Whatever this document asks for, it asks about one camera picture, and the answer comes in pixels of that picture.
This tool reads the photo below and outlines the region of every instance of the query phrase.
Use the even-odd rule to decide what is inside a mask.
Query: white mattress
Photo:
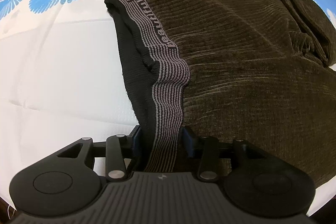
[[[104,141],[138,124],[104,0],[42,14],[22,0],[0,20],[0,83],[0,196],[11,206],[9,183],[23,168],[83,136]],[[316,190],[308,215],[334,195],[336,178]]]

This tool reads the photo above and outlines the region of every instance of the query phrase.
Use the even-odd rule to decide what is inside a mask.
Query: screw head
[[[199,176],[202,179],[205,179],[205,180],[213,180],[213,179],[217,178],[217,174],[215,172],[212,172],[212,171],[204,171]]]
[[[121,179],[125,176],[125,173],[121,170],[113,170],[108,173],[111,179]]]

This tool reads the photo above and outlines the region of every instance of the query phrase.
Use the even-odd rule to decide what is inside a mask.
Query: fabric fold
[[[186,170],[178,131],[189,125],[224,142],[246,139],[317,186],[335,176],[336,30],[313,0],[105,3],[147,170]]]

